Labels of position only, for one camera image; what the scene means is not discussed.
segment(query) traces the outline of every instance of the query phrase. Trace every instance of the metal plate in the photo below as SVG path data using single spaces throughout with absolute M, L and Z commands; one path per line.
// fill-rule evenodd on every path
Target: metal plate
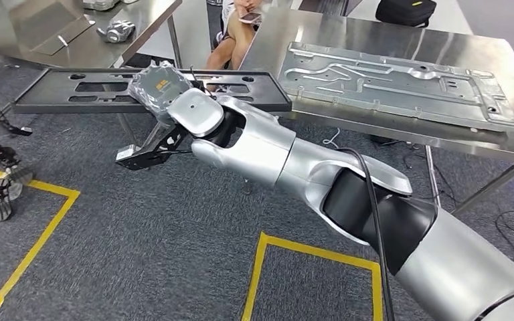
M 291 42 L 279 80 L 297 99 L 514 130 L 514 113 L 489 72 Z
M 50 68 L 25 90 L 12 105 L 19 114 L 97 114 L 149 112 L 129 96 L 128 82 L 141 69 Z M 189 80 L 204 86 L 242 88 L 216 92 L 245 100 L 266 112 L 290 112 L 292 103 L 268 72 L 181 70 Z

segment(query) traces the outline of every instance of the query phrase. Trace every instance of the shoe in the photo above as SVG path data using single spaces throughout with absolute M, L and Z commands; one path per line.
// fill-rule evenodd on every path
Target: shoe
M 223 32 L 218 32 L 218 34 L 216 35 L 216 41 L 218 43 L 222 42 L 222 40 L 224 39 L 224 33 Z
M 0 179 L 0 222 L 8 220 L 13 214 L 11 205 L 10 188 L 11 182 L 8 179 Z

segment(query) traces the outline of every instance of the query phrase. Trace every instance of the rectangular cutout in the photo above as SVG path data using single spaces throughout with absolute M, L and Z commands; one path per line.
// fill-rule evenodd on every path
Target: rectangular cutout
M 111 76 L 113 76 L 115 78 L 131 79 L 131 78 L 133 78 L 134 75 L 132 75 L 132 74 L 111 74 Z
M 233 92 L 235 94 L 248 94 L 249 88 L 243 84 L 206 84 L 207 87 L 215 86 L 215 92 Z
M 80 82 L 77 92 L 124 92 L 127 90 L 126 82 Z
M 69 102 L 95 102 L 97 96 L 72 96 L 68 98 Z

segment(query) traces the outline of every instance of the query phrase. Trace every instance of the metal table leg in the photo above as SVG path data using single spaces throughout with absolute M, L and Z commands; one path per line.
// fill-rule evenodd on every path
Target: metal table leg
M 176 28 L 174 26 L 174 18 L 172 15 L 167 19 L 170 31 L 170 41 L 172 42 L 172 50 L 174 51 L 174 64 L 176 68 L 182 68 L 182 56 L 178 47 L 178 39 L 176 38 Z
M 482 187 L 479 191 L 477 191 L 474 195 L 470 196 L 466 201 L 460 204 L 453 212 L 453 215 L 456 215 L 469 207 L 472 207 L 474 204 L 482 201 L 484 198 L 488 197 L 492 192 L 496 191 L 499 187 L 505 185 L 505 183 L 509 182 L 514 177 L 514 165 L 511 165 L 505 172 L 501 173 L 496 179 L 489 182 L 486 186 Z
M 436 174 L 434 173 L 434 163 L 432 162 L 432 151 L 430 146 L 424 147 L 426 154 L 426 164 L 428 166 L 428 175 L 430 176 L 430 188 L 432 190 L 432 200 L 434 204 L 440 207 L 440 194 L 438 192 L 438 185 L 436 184 Z
M 133 134 L 133 130 L 131 129 L 131 126 L 129 125 L 129 121 L 127 120 L 127 117 L 125 114 L 117 114 L 117 119 L 119 119 L 119 123 L 121 124 L 121 127 L 123 127 L 123 130 L 131 138 L 131 142 L 135 144 L 135 146 L 142 146 L 139 144 L 139 141 L 135 137 L 135 134 Z

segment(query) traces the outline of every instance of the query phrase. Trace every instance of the plastic-wrapped object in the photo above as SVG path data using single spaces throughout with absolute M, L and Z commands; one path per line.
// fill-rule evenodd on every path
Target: plastic-wrapped object
M 167 109 L 172 101 L 192 88 L 192 83 L 169 62 L 151 65 L 135 74 L 129 83 L 129 93 L 147 110 L 152 112 L 159 122 L 170 124 L 173 121 Z

